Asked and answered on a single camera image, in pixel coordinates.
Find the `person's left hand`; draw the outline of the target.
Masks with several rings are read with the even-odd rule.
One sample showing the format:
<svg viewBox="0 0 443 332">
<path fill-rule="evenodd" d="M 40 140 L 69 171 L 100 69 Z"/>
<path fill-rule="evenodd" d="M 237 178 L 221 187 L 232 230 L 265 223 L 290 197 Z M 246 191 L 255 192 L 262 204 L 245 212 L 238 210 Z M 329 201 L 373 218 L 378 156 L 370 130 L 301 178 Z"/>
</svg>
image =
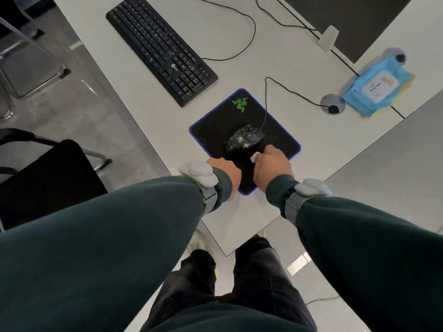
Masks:
<svg viewBox="0 0 443 332">
<path fill-rule="evenodd" d="M 226 160 L 224 158 L 211 157 L 208 160 L 206 160 L 206 163 L 208 163 L 213 168 L 218 168 L 221 171 L 225 172 L 230 178 L 232 188 L 230 196 L 227 199 L 227 201 L 231 201 L 235 197 L 235 194 L 237 193 L 241 183 L 241 178 L 242 178 L 241 170 L 238 167 L 236 167 L 232 161 Z"/>
</svg>

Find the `person's right hand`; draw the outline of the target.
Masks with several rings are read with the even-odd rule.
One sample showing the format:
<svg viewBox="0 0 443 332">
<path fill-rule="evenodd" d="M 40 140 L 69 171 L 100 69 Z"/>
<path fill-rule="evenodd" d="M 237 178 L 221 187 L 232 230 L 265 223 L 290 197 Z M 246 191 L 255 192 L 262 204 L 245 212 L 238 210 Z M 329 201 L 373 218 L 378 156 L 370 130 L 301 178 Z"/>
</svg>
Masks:
<svg viewBox="0 0 443 332">
<path fill-rule="evenodd" d="M 289 160 L 262 160 L 262 153 L 257 156 L 254 164 L 253 181 L 258 189 L 265 192 L 269 183 L 281 175 L 294 178 Z"/>
</svg>

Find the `person's left forearm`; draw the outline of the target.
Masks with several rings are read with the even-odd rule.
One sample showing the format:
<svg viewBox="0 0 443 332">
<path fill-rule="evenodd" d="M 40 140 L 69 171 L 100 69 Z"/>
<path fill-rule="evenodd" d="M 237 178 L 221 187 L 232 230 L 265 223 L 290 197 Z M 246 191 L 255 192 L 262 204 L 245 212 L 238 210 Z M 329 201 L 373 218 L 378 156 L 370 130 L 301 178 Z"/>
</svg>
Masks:
<svg viewBox="0 0 443 332">
<path fill-rule="evenodd" d="M 201 218 L 231 195 L 169 176 L 0 234 L 0 332 L 122 332 L 165 280 Z"/>
</svg>

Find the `person's right forearm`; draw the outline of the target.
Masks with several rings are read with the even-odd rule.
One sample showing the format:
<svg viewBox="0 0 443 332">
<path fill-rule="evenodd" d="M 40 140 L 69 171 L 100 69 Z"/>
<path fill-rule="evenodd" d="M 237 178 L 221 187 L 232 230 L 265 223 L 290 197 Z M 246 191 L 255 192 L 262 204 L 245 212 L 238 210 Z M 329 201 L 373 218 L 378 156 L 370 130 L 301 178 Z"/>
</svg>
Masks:
<svg viewBox="0 0 443 332">
<path fill-rule="evenodd" d="M 298 183 L 281 175 L 265 191 L 284 218 Z M 336 196 L 304 202 L 294 226 L 324 278 L 372 332 L 443 332 L 443 234 Z"/>
</svg>

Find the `grey right wrist tracker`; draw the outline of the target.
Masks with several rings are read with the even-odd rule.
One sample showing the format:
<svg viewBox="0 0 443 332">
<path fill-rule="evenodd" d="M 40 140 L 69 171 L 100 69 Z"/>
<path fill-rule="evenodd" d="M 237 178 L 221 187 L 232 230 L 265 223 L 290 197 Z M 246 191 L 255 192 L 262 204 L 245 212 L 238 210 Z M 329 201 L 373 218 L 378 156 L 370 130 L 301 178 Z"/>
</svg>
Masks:
<svg viewBox="0 0 443 332">
<path fill-rule="evenodd" d="M 292 224 L 296 223 L 296 217 L 304 202 L 317 196 L 332 196 L 328 185 L 314 178 L 304 179 L 303 182 L 296 184 L 294 189 L 295 191 L 286 200 L 284 208 L 285 219 Z"/>
</svg>

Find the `grey wrist tracker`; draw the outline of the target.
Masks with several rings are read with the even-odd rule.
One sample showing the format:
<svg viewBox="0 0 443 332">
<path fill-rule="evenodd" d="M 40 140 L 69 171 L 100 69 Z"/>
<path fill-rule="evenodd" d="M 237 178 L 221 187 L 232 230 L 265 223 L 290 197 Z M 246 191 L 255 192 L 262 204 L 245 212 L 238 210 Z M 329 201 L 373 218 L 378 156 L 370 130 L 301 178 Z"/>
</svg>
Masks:
<svg viewBox="0 0 443 332">
<path fill-rule="evenodd" d="M 294 189 L 295 191 L 286 200 L 284 208 L 285 219 L 292 224 L 296 223 L 296 217 L 304 202 L 317 196 L 332 196 L 328 185 L 314 178 L 304 179 L 303 182 L 296 184 Z"/>
<path fill-rule="evenodd" d="M 219 183 L 217 176 L 213 172 L 213 167 L 206 162 L 192 161 L 181 165 L 179 172 L 182 176 L 194 181 L 202 189 L 203 216 L 212 212 L 218 200 L 215 186 Z"/>
</svg>

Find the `black blue-edged mouse pad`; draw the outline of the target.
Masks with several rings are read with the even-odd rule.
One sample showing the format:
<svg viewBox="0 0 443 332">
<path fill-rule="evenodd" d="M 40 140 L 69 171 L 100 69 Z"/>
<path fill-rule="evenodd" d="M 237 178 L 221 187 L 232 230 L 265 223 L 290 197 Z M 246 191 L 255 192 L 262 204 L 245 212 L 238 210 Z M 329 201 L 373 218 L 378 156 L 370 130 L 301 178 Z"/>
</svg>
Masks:
<svg viewBox="0 0 443 332">
<path fill-rule="evenodd" d="M 262 124 L 264 126 L 257 135 L 263 137 L 257 143 L 246 149 L 234 145 L 236 140 L 253 134 Z M 291 160 L 301 151 L 298 141 L 246 89 L 238 89 L 194 123 L 189 131 L 210 157 L 232 161 L 241 170 L 239 192 L 244 196 L 257 189 L 251 160 L 256 152 L 261 153 L 266 145 L 272 144 Z"/>
</svg>

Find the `grey left wrist tracker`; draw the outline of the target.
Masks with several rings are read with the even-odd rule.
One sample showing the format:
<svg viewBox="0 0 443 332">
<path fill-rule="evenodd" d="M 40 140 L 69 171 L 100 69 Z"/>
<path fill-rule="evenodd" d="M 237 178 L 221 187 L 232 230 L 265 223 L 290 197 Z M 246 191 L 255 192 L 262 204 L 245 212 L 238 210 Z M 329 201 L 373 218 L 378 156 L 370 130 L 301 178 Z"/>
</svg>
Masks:
<svg viewBox="0 0 443 332">
<path fill-rule="evenodd" d="M 179 172 L 182 176 L 194 181 L 202 189 L 203 216 L 212 212 L 218 200 L 215 186 L 219 183 L 217 176 L 213 172 L 213 167 L 206 162 L 192 161 L 181 165 Z"/>
</svg>

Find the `blue wet wipes pack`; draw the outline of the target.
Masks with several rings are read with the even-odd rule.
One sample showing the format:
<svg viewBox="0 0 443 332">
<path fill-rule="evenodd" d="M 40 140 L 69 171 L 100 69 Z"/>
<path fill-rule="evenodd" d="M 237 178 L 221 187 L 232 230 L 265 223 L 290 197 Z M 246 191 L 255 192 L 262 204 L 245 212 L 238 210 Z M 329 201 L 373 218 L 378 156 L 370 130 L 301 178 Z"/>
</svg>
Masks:
<svg viewBox="0 0 443 332">
<path fill-rule="evenodd" d="M 415 77 L 389 57 L 362 72 L 342 97 L 363 117 L 369 118 L 392 106 L 412 86 Z"/>
</svg>

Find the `person's black trousers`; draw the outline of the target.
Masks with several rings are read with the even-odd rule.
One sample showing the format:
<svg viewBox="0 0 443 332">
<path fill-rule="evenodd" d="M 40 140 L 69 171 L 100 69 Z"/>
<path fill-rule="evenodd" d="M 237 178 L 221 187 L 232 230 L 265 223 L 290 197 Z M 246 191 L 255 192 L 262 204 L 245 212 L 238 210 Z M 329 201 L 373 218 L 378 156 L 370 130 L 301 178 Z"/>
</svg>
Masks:
<svg viewBox="0 0 443 332">
<path fill-rule="evenodd" d="M 299 291 L 291 284 L 280 258 L 263 234 L 256 234 L 235 251 L 234 286 L 215 295 L 216 263 L 209 252 L 196 251 L 171 272 L 141 328 L 148 332 L 186 309 L 206 305 L 234 305 L 265 313 L 317 332 L 316 324 Z"/>
</svg>

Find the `dark grey desk partition panel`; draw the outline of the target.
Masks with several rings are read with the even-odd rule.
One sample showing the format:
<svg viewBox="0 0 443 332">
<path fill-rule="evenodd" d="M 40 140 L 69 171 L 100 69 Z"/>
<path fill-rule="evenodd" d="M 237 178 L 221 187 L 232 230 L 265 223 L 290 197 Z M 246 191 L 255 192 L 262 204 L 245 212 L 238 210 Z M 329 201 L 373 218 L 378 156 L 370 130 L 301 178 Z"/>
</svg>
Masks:
<svg viewBox="0 0 443 332">
<path fill-rule="evenodd" d="M 323 34 L 338 31 L 335 47 L 355 63 L 411 0 L 285 0 Z"/>
</svg>

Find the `black keyboard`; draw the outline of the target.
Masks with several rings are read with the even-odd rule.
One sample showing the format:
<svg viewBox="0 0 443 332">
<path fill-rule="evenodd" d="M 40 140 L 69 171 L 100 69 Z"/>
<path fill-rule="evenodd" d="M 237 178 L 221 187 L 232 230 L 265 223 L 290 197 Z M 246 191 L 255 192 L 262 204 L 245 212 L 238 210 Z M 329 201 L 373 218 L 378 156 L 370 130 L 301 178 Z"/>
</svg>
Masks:
<svg viewBox="0 0 443 332">
<path fill-rule="evenodd" d="M 106 19 L 181 107 L 218 81 L 148 1 L 124 0 Z"/>
</svg>

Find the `black office chair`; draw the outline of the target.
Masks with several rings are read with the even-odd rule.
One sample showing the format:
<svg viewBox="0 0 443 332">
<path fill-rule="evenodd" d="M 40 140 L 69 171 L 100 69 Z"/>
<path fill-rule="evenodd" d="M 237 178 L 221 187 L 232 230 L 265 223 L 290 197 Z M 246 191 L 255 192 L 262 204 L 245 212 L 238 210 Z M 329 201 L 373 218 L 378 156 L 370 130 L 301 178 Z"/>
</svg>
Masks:
<svg viewBox="0 0 443 332">
<path fill-rule="evenodd" d="M 55 141 L 17 128 L 0 129 L 0 146 L 34 142 L 51 149 L 18 171 L 0 166 L 0 233 L 107 193 L 97 172 L 113 160 L 75 141 Z"/>
</svg>

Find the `white partition bracket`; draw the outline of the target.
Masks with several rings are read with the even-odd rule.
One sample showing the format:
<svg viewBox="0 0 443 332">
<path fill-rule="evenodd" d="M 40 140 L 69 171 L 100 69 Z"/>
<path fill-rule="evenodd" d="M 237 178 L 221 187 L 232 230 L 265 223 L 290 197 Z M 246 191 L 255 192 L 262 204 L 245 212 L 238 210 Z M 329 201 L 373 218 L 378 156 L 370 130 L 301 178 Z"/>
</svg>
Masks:
<svg viewBox="0 0 443 332">
<path fill-rule="evenodd" d="M 318 39 L 317 45 L 323 50 L 325 53 L 332 50 L 335 45 L 335 42 L 338 38 L 339 30 L 335 28 L 333 25 L 329 25 L 329 27 L 324 31 L 324 33 Z"/>
</svg>

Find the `metal frame chair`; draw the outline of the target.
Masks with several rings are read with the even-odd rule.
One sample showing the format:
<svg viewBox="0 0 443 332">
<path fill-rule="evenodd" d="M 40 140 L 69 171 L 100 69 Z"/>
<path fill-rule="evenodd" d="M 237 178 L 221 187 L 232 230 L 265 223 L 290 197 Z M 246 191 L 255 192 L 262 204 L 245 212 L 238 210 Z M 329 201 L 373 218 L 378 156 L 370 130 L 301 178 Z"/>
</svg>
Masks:
<svg viewBox="0 0 443 332">
<path fill-rule="evenodd" d="M 30 97 L 71 73 L 42 45 L 45 35 L 15 0 L 0 0 L 0 80 L 16 99 Z"/>
</svg>

